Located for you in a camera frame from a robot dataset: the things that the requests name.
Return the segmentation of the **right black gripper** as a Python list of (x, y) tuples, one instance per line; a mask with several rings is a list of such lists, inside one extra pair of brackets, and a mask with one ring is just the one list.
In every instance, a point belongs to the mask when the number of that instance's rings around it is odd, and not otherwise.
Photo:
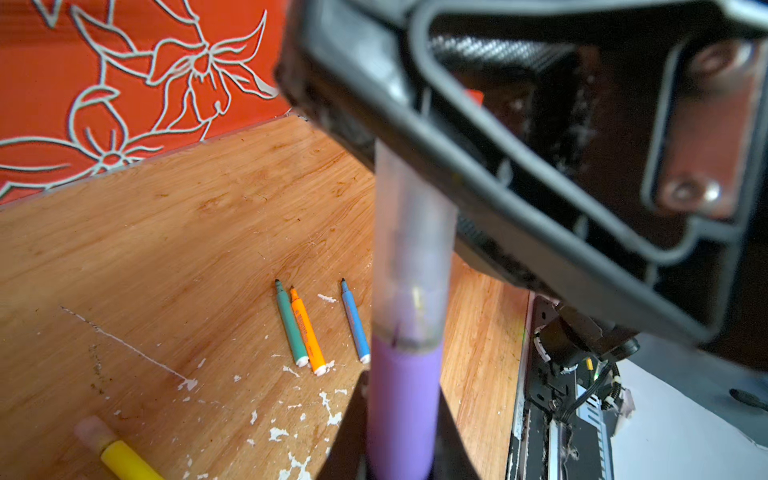
[(767, 362), (763, 1), (295, 1), (278, 84), (504, 280)]

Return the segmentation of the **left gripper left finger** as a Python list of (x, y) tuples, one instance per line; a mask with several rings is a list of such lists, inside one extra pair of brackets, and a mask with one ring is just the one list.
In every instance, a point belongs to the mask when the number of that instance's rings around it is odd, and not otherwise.
[(319, 480), (367, 479), (366, 424), (368, 371), (363, 371), (342, 416), (331, 450), (316, 476)]

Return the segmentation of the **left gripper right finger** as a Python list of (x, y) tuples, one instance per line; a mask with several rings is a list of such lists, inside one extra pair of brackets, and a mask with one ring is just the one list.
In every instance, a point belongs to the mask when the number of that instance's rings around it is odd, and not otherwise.
[(436, 480), (478, 480), (451, 414), (443, 391), (440, 391), (437, 433), (434, 445), (433, 478)]

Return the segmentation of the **purple marker pen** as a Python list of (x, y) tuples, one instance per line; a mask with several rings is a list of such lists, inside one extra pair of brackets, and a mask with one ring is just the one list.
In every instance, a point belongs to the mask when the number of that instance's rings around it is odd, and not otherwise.
[(400, 352), (372, 338), (366, 454), (376, 479), (426, 479), (437, 432), (443, 347)]

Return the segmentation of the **green marker pen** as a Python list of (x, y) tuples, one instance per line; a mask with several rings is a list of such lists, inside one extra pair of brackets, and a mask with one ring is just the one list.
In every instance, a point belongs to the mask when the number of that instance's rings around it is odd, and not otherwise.
[(275, 280), (275, 288), (278, 310), (293, 361), (298, 367), (305, 367), (309, 363), (309, 355), (293, 314), (290, 297), (279, 279)]

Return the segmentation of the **clear pen cap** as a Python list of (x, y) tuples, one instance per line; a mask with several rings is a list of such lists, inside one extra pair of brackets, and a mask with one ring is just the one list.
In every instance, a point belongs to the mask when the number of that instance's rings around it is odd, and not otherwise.
[(375, 143), (373, 334), (408, 354), (443, 340), (457, 207)]

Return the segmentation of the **yellow marker pen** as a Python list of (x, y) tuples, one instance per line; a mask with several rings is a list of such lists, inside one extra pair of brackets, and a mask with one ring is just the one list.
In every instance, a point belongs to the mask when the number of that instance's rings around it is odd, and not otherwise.
[(74, 433), (118, 479), (164, 479), (99, 417), (90, 416), (79, 421), (74, 427)]

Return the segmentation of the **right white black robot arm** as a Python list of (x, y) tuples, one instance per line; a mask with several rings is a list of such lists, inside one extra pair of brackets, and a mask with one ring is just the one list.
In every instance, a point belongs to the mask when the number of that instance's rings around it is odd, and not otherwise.
[(294, 1), (276, 79), (459, 210), (473, 267), (558, 298), (543, 356), (652, 333), (767, 367), (763, 1)]

